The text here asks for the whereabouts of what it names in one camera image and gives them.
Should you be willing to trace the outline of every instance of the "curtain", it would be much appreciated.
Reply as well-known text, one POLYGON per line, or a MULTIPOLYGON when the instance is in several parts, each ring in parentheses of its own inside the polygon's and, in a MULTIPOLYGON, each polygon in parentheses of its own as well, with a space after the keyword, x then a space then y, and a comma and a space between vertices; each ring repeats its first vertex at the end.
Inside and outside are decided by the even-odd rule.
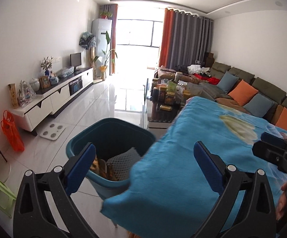
MULTIPOLYGON (((117 11, 118 4, 107 4, 99 7, 99 10, 102 12, 111 12, 112 16, 109 17, 109 20, 112 20, 111 28, 111 49, 116 49, 116 23, 117 23, 117 11)), ((115 54, 111 55, 111 59, 115 59, 115 54)), ((110 60, 109 74, 115 73, 115 63, 112 63, 110 60)))
POLYGON ((172 34, 174 10, 165 9, 163 21, 163 35, 159 55, 159 67, 166 66, 169 55, 169 46, 172 34))
POLYGON ((209 18, 174 11, 168 56, 163 65, 173 69, 178 65, 190 66, 203 61, 212 45, 213 22, 209 18))

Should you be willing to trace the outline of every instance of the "human hand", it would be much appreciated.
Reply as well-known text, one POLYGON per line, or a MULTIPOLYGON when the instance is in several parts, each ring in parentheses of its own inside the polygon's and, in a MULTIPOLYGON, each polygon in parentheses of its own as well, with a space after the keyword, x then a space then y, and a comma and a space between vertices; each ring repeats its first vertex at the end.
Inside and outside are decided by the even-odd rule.
POLYGON ((276 208, 276 217, 277 220, 280 220, 284 215, 284 209, 287 203, 286 200, 286 189, 287 189, 287 182, 282 185, 281 190, 283 191, 282 195, 279 198, 278 205, 276 208))

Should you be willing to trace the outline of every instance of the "gray curtain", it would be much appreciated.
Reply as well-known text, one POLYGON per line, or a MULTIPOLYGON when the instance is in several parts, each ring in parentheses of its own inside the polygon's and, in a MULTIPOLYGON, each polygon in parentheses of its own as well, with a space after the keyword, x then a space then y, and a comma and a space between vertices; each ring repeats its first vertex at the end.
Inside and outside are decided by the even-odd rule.
POLYGON ((203 61, 204 53, 211 50, 212 32, 209 18, 175 11, 167 68, 203 61))

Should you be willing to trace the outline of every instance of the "orange mesh bag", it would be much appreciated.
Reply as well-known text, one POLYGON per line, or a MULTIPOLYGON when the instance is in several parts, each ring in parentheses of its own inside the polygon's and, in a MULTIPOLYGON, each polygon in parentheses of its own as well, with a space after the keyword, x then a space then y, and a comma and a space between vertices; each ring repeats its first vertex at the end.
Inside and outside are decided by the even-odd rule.
POLYGON ((0 123, 3 133, 6 135, 14 151, 23 152, 25 150, 25 145, 20 137, 12 114, 6 110, 4 111, 3 117, 4 118, 0 123))

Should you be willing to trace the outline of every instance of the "blue gripper pad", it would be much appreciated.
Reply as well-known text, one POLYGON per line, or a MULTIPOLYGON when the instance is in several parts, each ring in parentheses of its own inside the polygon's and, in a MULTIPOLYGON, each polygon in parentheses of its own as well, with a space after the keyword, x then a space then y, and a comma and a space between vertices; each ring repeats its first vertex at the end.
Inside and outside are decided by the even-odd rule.
POLYGON ((209 156, 209 152, 206 152, 206 148, 204 147, 200 144, 200 142, 196 142, 194 145, 194 157, 211 189, 214 192, 218 192, 219 195, 222 195, 223 191, 225 190, 223 185, 223 174, 209 156))
POLYGON ((81 153, 82 155, 66 176, 65 192, 68 196, 77 192, 79 189, 84 177, 86 176, 96 157, 96 148, 92 143, 89 143, 81 153))

